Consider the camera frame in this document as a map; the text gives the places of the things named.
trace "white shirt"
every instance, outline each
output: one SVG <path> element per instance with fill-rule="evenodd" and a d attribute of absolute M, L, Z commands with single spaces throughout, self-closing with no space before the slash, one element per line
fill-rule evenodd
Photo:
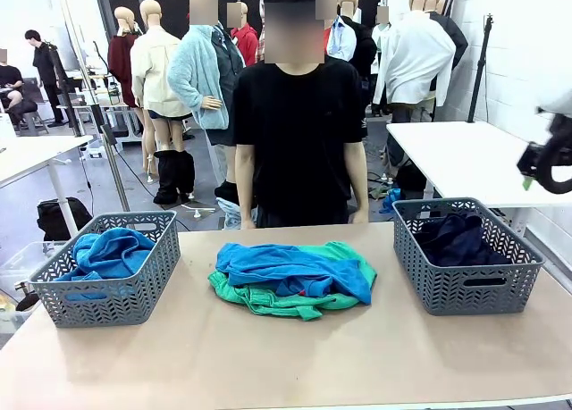
<path fill-rule="evenodd" d="M 436 21 L 423 11 L 412 11 L 393 25 L 382 44 L 374 103 L 382 99 L 387 85 L 388 104 L 416 105 L 429 96 L 437 77 L 437 106 L 447 98 L 455 44 Z"/>
<path fill-rule="evenodd" d="M 330 57 L 349 62 L 356 52 L 357 41 L 356 32 L 338 16 L 333 22 L 326 51 Z"/>
<path fill-rule="evenodd" d="M 163 117 L 178 118 L 190 114 L 169 87 L 167 70 L 171 57 L 181 41 L 160 26 L 151 26 L 137 38 L 131 49 L 131 90 L 143 108 Z"/>
<path fill-rule="evenodd" d="M 389 36 L 390 28 L 391 27 L 389 24 L 386 25 L 378 24 L 377 26 L 374 27 L 374 30 L 372 31 L 372 38 L 374 39 L 374 42 L 377 45 L 377 54 L 375 55 L 374 62 L 372 63 L 372 75 L 376 75 L 379 72 L 379 61 L 377 60 L 377 58 L 379 57 L 380 53 L 383 54 L 382 44 L 383 41 Z"/>

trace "maroon jacket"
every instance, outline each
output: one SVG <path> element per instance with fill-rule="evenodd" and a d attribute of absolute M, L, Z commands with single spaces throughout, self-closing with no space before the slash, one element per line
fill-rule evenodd
<path fill-rule="evenodd" d="M 258 34 L 247 23 L 242 29 L 233 29 L 231 37 L 239 40 L 237 47 L 239 48 L 244 63 L 247 66 L 257 62 Z"/>
<path fill-rule="evenodd" d="M 131 91 L 131 57 L 130 52 L 133 44 L 135 44 L 137 35 L 125 35 L 124 37 L 114 37 L 109 43 L 109 52 L 107 53 L 107 61 L 109 64 L 109 72 L 117 78 L 122 85 L 123 102 L 135 108 L 135 96 Z"/>

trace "gray plastic basket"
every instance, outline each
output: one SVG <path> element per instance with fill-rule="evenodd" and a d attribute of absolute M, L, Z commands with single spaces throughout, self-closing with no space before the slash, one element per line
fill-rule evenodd
<path fill-rule="evenodd" d="M 472 198 L 414 200 L 393 206 L 395 252 L 429 314 L 513 314 L 525 309 L 545 260 L 489 209 Z M 512 264 L 438 267 L 429 263 L 413 234 L 425 222 L 449 213 L 478 214 L 484 240 Z"/>
<path fill-rule="evenodd" d="M 175 212 L 110 213 L 91 220 L 30 277 L 55 325 L 109 327 L 145 322 L 181 256 L 175 216 Z M 127 279 L 54 281 L 77 267 L 72 254 L 80 236 L 115 227 L 140 231 L 156 243 L 138 273 Z"/>

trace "white wall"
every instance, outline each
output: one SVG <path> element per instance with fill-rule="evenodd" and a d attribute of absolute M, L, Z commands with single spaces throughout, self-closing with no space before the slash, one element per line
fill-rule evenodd
<path fill-rule="evenodd" d="M 106 57 L 108 45 L 97 0 L 68 0 L 68 3 L 82 46 L 87 46 L 91 52 L 95 40 Z M 32 66 L 34 48 L 24 39 L 26 30 L 37 30 L 43 39 L 69 51 L 59 0 L 0 0 L 0 4 L 4 22 L 0 47 L 8 49 L 9 64 L 19 68 L 24 78 L 38 76 Z"/>
<path fill-rule="evenodd" d="M 440 119 L 467 119 L 484 18 L 491 13 L 494 24 L 476 118 L 487 121 L 488 105 L 491 124 L 526 141 L 545 142 L 551 117 L 535 114 L 536 93 L 546 67 L 572 65 L 569 6 L 569 0 L 455 0 L 451 16 L 470 47 L 454 72 Z M 572 264 L 572 208 L 535 210 L 530 230 Z"/>

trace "black jacket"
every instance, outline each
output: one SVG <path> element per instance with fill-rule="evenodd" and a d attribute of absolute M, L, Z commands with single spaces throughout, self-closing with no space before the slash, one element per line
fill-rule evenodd
<path fill-rule="evenodd" d="M 350 17 L 342 15 L 344 23 L 350 26 L 356 32 L 356 52 L 349 61 L 357 70 L 362 78 L 369 78 L 372 72 L 372 63 L 377 54 L 377 45 L 372 38 L 372 30 L 363 24 L 354 22 Z"/>
<path fill-rule="evenodd" d="M 463 35 L 463 32 L 458 28 L 457 23 L 455 23 L 455 21 L 453 21 L 453 19 L 450 17 L 440 15 L 436 11 L 431 11 L 429 13 L 429 18 L 433 21 L 437 21 L 443 30 L 447 32 L 447 35 L 449 35 L 451 41 L 453 41 L 455 44 L 455 57 L 453 58 L 453 69 L 455 69 L 468 47 L 468 42 L 465 38 L 465 35 Z M 435 91 L 436 89 L 437 79 L 435 78 L 431 82 L 431 91 Z"/>
<path fill-rule="evenodd" d="M 54 86 L 56 83 L 54 63 L 50 57 L 49 46 L 45 42 L 34 51 L 33 64 L 38 68 L 42 82 L 47 86 Z"/>

